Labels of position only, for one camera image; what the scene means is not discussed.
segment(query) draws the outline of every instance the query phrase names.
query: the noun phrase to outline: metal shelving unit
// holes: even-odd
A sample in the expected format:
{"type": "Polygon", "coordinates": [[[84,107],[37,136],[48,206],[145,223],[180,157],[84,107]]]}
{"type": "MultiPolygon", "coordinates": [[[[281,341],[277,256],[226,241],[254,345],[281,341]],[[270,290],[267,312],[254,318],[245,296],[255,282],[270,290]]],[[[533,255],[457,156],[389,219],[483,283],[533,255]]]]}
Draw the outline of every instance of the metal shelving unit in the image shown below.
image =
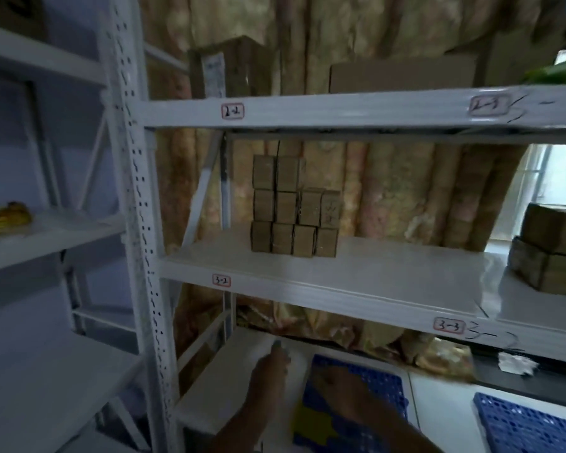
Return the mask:
{"type": "MultiPolygon", "coordinates": [[[[16,76],[25,76],[33,68],[98,86],[104,86],[107,81],[104,66],[98,61],[0,28],[0,69],[3,67],[15,69],[16,76]]],[[[136,220],[134,200],[128,200],[132,197],[128,185],[131,171],[128,164],[118,159],[124,146],[117,133],[110,132],[119,213],[95,221],[81,216],[111,113],[103,114],[98,127],[75,210],[66,210],[56,182],[53,146],[42,127],[33,84],[19,79],[12,72],[0,72],[0,85],[14,90],[21,103],[32,166],[45,211],[35,214],[34,222],[22,234],[0,238],[0,269],[54,254],[55,270],[72,332],[58,343],[47,345],[38,354],[26,356],[25,362],[15,362],[7,370],[0,369],[0,453],[19,450],[51,453],[63,446],[63,451],[68,453],[136,451],[95,430],[95,425],[101,423],[100,413],[105,408],[122,421],[137,450],[164,451],[165,434],[156,357],[150,346],[148,301],[143,295],[133,292],[133,308],[130,310],[86,304],[82,301],[75,267],[67,253],[68,249],[76,246],[121,235],[122,242],[126,244],[132,284],[135,277],[142,278],[139,276],[142,271],[141,255],[135,252],[135,245],[138,245],[137,237],[134,240],[136,226],[129,232],[130,221],[136,220]],[[134,333],[139,353],[126,353],[85,337],[86,321],[134,333]],[[119,392],[138,376],[142,378],[147,400],[151,446],[118,397],[119,392]]],[[[97,92],[102,92],[105,105],[110,106],[109,91],[97,87],[97,92]]]]}
{"type": "MultiPolygon", "coordinates": [[[[137,205],[137,251],[143,262],[142,282],[137,282],[146,285],[151,305],[168,451],[184,447],[176,419],[207,433],[221,426],[223,414],[228,416],[236,408],[229,396],[242,392],[241,379],[247,377],[250,361],[257,358],[256,353],[265,352],[264,343],[272,342],[267,334],[234,330],[235,294],[566,361],[566,297],[528,288],[506,273],[500,258],[351,237],[340,239],[336,258],[305,260],[252,253],[248,228],[230,228],[232,142],[236,139],[566,144],[566,86],[149,101],[145,50],[176,69],[184,71],[186,66],[163,52],[147,50],[137,0],[111,3],[111,36],[105,41],[112,45],[115,58],[108,64],[113,99],[108,113],[110,127],[121,129],[122,161],[134,167],[130,189],[137,205]],[[217,129],[192,200],[182,247],[170,256],[163,247],[155,167],[154,129],[162,127],[217,129]],[[213,240],[194,242],[217,158],[223,232],[213,240]],[[172,327],[178,296],[177,290],[170,289],[171,281],[223,291],[223,313],[178,359],[172,327]],[[224,348],[179,400],[178,373],[221,327],[225,328],[224,348]],[[243,356],[249,357],[240,365],[243,356]],[[217,388],[216,381],[224,374],[226,383],[217,388]],[[202,398],[212,390],[221,394],[220,389],[227,397],[219,406],[204,405],[202,398]]],[[[306,347],[305,356],[318,348],[306,347]]],[[[370,365],[377,366],[375,361],[370,365]]],[[[292,369],[294,388],[302,372],[292,369]]],[[[273,435],[271,450],[277,450],[282,441],[280,435],[273,435]]]]}

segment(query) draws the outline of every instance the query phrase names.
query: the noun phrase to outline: beige curtain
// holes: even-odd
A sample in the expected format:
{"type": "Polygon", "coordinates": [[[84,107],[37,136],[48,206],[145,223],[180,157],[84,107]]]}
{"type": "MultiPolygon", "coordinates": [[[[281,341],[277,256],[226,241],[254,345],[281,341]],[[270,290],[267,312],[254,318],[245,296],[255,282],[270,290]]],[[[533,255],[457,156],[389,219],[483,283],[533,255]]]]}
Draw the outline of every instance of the beige curtain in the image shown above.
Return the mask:
{"type": "MultiPolygon", "coordinates": [[[[189,48],[247,35],[276,51],[273,95],[326,93],[332,63],[436,56],[488,32],[526,28],[538,41],[561,29],[566,0],[142,0],[145,38],[185,59],[189,48]]],[[[149,65],[152,98],[189,98],[185,76],[149,65]]],[[[209,131],[158,134],[158,175],[168,251],[177,248],[209,144],[209,131]]],[[[284,147],[296,148],[297,142],[284,147]]],[[[252,216],[250,166],[276,143],[238,141],[234,221],[252,216]]],[[[526,147],[419,143],[302,145],[310,186],[340,190],[341,234],[483,251],[526,147]]],[[[219,231],[215,171],[200,238],[219,231]]],[[[181,353],[217,314],[218,291],[185,287],[175,316],[181,353]]],[[[381,356],[402,330],[340,315],[240,298],[242,320],[381,356]]],[[[197,360],[207,362],[209,350],[197,360]]],[[[194,376],[187,374],[183,379],[194,376]]]]}

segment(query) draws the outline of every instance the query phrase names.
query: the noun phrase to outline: blue plastic tray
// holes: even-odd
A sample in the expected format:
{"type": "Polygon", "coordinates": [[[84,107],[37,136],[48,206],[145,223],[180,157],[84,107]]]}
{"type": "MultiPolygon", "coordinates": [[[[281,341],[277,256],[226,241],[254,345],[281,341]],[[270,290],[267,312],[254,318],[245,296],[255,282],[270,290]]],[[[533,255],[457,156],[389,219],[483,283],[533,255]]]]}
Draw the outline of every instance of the blue plastic tray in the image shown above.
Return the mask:
{"type": "Polygon", "coordinates": [[[482,393],[474,404],[492,453],[566,452],[566,420],[482,393]]]}
{"type": "MultiPolygon", "coordinates": [[[[337,359],[315,355],[311,364],[311,372],[314,367],[339,365],[346,367],[351,373],[359,375],[367,383],[369,390],[377,397],[386,400],[398,413],[407,419],[408,400],[402,391],[402,379],[397,375],[373,370],[361,365],[350,364],[337,359]]],[[[302,435],[295,434],[293,442],[296,445],[307,446],[315,453],[338,453],[338,452],[369,452],[387,453],[387,449],[381,445],[377,437],[365,426],[357,425],[344,418],[335,415],[329,408],[319,392],[313,387],[310,380],[306,383],[302,396],[302,405],[319,412],[327,413],[332,418],[332,426],[340,434],[338,438],[332,439],[327,447],[318,445],[302,435]]]]}

